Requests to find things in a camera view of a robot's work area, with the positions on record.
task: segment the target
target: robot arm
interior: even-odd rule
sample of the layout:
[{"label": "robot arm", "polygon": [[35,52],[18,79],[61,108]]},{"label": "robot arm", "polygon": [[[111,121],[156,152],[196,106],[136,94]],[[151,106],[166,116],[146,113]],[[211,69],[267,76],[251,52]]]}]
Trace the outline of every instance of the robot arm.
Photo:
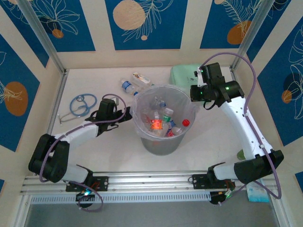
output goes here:
[{"label": "robot arm", "polygon": [[[99,109],[93,112],[89,118],[85,119],[80,126],[87,125],[88,123],[92,123],[91,125],[82,127],[79,130],[71,130],[66,137],[60,139],[60,141],[55,145],[50,156],[47,158],[43,177],[53,183],[65,180],[91,185],[92,171],[84,167],[68,163],[68,155],[70,150],[75,149],[86,141],[101,135],[105,131],[117,128],[118,125],[116,123],[128,121],[132,118],[129,114],[130,107],[127,107],[124,117],[119,121],[93,124],[94,122],[118,119],[123,113],[122,110],[116,111],[116,109],[117,106],[114,100],[104,98],[100,102]],[[45,159],[49,148],[58,138],[65,134],[66,133],[61,133],[54,136],[45,134],[40,137],[28,165],[28,169],[31,172],[36,174],[40,173],[43,160]]]},{"label": "robot arm", "polygon": [[[284,156],[280,150],[274,151],[262,135],[250,111],[244,112],[245,98],[240,85],[236,81],[225,82],[218,63],[206,65],[195,72],[198,85],[191,86],[192,101],[214,101],[230,119],[243,147],[245,161],[237,163],[220,163],[208,169],[208,179],[215,183],[224,179],[239,179],[249,183],[266,175],[272,174],[263,148],[268,152],[275,168],[282,162]],[[253,128],[262,140],[260,145]]]}]

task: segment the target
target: metal grate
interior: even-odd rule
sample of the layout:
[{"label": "metal grate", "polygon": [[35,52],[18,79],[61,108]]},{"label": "metal grate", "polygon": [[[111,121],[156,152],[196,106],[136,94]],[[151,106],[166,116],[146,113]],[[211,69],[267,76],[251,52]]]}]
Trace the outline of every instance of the metal grate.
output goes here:
[{"label": "metal grate", "polygon": [[[174,193],[113,193],[101,195],[104,203],[127,202],[179,202],[210,201],[210,192],[174,192]],[[75,195],[34,195],[31,204],[71,204],[75,203]],[[81,203],[100,203],[96,199]]]}]

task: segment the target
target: white tabletop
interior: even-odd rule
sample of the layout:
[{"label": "white tabletop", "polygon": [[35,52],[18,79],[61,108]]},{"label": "white tabletop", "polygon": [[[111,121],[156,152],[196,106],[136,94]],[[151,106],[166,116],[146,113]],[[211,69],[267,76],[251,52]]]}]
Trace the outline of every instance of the white tabletop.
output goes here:
[{"label": "white tabletop", "polygon": [[[98,109],[102,96],[107,93],[121,96],[130,105],[133,97],[121,89],[121,78],[130,78],[137,71],[150,78],[154,84],[168,84],[170,69],[171,67],[143,67],[70,70],[58,113],[68,113],[70,101],[82,93],[97,96],[98,102],[93,110]],[[222,73],[226,81],[232,79],[228,67],[222,67]],[[68,131],[87,117],[65,122],[62,126],[56,119],[53,135]],[[156,156],[148,152],[131,120],[70,151],[69,162],[93,171],[207,170],[209,166],[230,157],[235,158],[240,149],[239,139],[224,113],[218,107],[210,111],[201,108],[192,128],[178,149],[170,155]]]}]

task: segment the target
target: stethoscope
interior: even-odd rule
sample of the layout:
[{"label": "stethoscope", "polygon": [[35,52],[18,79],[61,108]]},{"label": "stethoscope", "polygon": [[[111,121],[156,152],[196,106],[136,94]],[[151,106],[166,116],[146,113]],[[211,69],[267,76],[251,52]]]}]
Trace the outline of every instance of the stethoscope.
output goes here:
[{"label": "stethoscope", "polygon": [[[85,101],[85,96],[91,96],[95,99],[95,102],[94,104],[92,104],[91,106],[89,106],[87,104],[87,102]],[[84,105],[80,105],[79,107],[77,107],[76,109],[72,109],[72,105],[73,103],[77,101],[77,102],[83,102]],[[58,114],[58,119],[59,119],[59,122],[60,122],[60,125],[62,125],[62,123],[64,122],[69,122],[69,121],[72,121],[76,118],[79,118],[79,117],[83,117],[83,116],[86,116],[87,114],[89,114],[91,108],[93,108],[95,105],[97,104],[97,97],[93,94],[89,94],[89,93],[85,93],[85,94],[81,94],[81,95],[78,95],[76,97],[74,97],[70,103],[70,112],[63,115],[63,116],[60,116]],[[82,113],[75,113],[75,111],[77,110],[80,110],[80,109],[84,109],[84,111]],[[72,118],[69,118],[69,119],[66,119],[66,120],[63,120],[65,117],[69,116],[69,115],[74,115],[75,117],[72,117]]]}]

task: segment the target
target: trash bin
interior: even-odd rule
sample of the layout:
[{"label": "trash bin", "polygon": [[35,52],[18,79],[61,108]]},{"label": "trash bin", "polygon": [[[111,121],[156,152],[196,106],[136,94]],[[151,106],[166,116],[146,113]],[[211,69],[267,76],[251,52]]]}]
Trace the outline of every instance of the trash bin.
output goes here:
[{"label": "trash bin", "polygon": [[[190,125],[183,128],[179,135],[173,137],[157,137],[153,135],[144,125],[141,120],[141,110],[150,108],[150,103],[155,96],[160,96],[165,101],[166,106],[172,110],[173,120],[175,124],[180,127],[184,119],[190,121]],[[195,105],[190,98],[179,88],[172,85],[156,85],[137,94],[131,108],[135,129],[141,137],[144,147],[155,155],[168,155],[175,151],[186,132],[193,125],[196,117]]]}]

